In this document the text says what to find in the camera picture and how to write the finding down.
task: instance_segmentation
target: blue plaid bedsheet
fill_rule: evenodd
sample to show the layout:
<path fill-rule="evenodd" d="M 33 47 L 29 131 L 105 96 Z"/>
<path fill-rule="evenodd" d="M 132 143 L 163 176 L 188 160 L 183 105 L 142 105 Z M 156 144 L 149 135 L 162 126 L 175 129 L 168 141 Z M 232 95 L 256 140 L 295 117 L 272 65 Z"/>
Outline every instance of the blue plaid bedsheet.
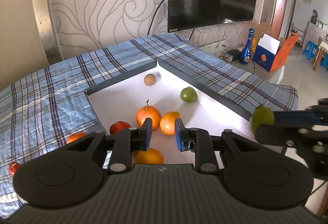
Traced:
<path fill-rule="evenodd" d="M 52 151 L 74 132 L 99 129 L 83 91 L 154 59 L 250 112 L 266 103 L 273 110 L 297 109 L 297 92 L 292 86 L 263 81 L 174 34 L 142 37 L 59 62 L 0 92 L 1 217 L 7 218 L 19 208 L 9 163 L 25 163 Z"/>

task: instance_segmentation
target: floor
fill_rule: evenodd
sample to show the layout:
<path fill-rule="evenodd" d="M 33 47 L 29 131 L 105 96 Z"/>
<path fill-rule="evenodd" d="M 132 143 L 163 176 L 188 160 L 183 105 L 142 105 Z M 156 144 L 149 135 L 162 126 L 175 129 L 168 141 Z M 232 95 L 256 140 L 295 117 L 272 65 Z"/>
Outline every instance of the floor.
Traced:
<path fill-rule="evenodd" d="M 285 64 L 284 78 L 280 84 L 293 85 L 298 91 L 298 109 L 303 110 L 307 106 L 317 104 L 318 99 L 328 98 L 328 71 L 326 68 L 318 66 L 313 71 L 312 62 L 302 55 L 302 50 L 296 46 L 291 50 L 287 62 Z M 328 129 L 327 127 L 319 127 L 319 129 Z M 295 149 L 289 148 L 286 155 L 304 162 L 295 153 Z M 316 189 L 323 181 L 314 180 Z M 309 197 L 306 207 L 316 214 L 322 204 L 327 183 Z"/>

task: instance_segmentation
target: orange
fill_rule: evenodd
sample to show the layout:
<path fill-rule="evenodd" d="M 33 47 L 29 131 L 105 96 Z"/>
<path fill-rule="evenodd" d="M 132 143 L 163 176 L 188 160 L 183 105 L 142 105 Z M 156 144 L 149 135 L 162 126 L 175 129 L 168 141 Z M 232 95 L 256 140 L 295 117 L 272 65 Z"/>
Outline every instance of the orange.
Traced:
<path fill-rule="evenodd" d="M 154 148 L 149 148 L 146 152 L 139 151 L 136 155 L 137 164 L 163 164 L 162 153 Z"/>
<path fill-rule="evenodd" d="M 67 137 L 66 144 L 76 141 L 77 139 L 80 139 L 83 136 L 86 136 L 85 132 L 83 132 L 83 131 L 75 132 Z"/>
<path fill-rule="evenodd" d="M 142 107 L 137 113 L 137 123 L 141 127 L 145 122 L 146 118 L 151 118 L 153 121 L 153 130 L 159 127 L 159 122 L 161 121 L 161 113 L 155 107 L 147 105 Z"/>
<path fill-rule="evenodd" d="M 166 135 L 174 135 L 174 122 L 175 119 L 181 118 L 178 112 L 168 112 L 166 113 L 159 123 L 161 131 Z"/>

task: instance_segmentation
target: circular cover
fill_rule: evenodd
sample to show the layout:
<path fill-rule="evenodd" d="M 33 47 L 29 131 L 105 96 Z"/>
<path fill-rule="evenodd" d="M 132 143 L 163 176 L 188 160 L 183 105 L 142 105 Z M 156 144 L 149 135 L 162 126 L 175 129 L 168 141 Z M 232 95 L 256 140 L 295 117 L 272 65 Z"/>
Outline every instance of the circular cover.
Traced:
<path fill-rule="evenodd" d="M 306 201 L 313 188 L 311 172 L 283 155 L 260 152 L 242 153 L 225 169 L 224 183 L 235 198 L 271 210 Z"/>
<path fill-rule="evenodd" d="M 84 152 L 62 151 L 22 165 L 13 185 L 17 196 L 31 206 L 61 208 L 86 200 L 102 181 L 102 169 Z"/>

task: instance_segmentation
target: blue bottle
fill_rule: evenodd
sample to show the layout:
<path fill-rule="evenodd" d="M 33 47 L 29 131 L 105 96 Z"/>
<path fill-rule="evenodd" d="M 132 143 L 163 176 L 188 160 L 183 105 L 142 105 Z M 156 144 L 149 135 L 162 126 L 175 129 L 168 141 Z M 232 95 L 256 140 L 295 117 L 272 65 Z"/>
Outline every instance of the blue bottle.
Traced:
<path fill-rule="evenodd" d="M 243 65 L 247 65 L 251 60 L 250 48 L 251 48 L 251 43 L 252 43 L 254 33 L 255 33 L 254 29 L 249 29 L 246 46 L 239 55 L 239 62 Z"/>

